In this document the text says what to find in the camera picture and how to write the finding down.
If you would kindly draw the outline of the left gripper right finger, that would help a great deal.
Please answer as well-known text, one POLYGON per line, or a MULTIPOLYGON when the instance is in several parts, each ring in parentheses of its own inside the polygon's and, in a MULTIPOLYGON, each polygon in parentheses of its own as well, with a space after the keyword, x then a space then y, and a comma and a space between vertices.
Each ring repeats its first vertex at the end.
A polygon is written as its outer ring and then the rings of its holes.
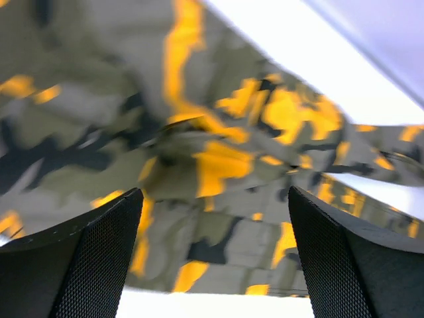
POLYGON ((315 317, 423 316, 423 241, 300 187, 290 187, 288 206, 315 317))

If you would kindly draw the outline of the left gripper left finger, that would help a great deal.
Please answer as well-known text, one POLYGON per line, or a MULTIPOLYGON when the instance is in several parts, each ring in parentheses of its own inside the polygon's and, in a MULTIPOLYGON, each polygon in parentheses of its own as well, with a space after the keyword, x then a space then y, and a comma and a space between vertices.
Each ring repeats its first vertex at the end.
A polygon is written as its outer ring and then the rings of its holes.
POLYGON ((115 317, 143 194, 106 204, 1 247, 2 317, 115 317))

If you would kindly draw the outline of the camouflage trousers yellow green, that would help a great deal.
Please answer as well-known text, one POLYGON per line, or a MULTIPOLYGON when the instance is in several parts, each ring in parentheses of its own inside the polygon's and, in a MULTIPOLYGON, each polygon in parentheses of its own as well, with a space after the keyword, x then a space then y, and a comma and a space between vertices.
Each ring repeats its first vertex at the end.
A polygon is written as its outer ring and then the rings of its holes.
POLYGON ((126 284, 307 297, 300 187, 423 242, 423 219, 334 178, 423 185, 421 125, 358 125, 203 1, 1 2, 1 236, 144 195, 126 284))

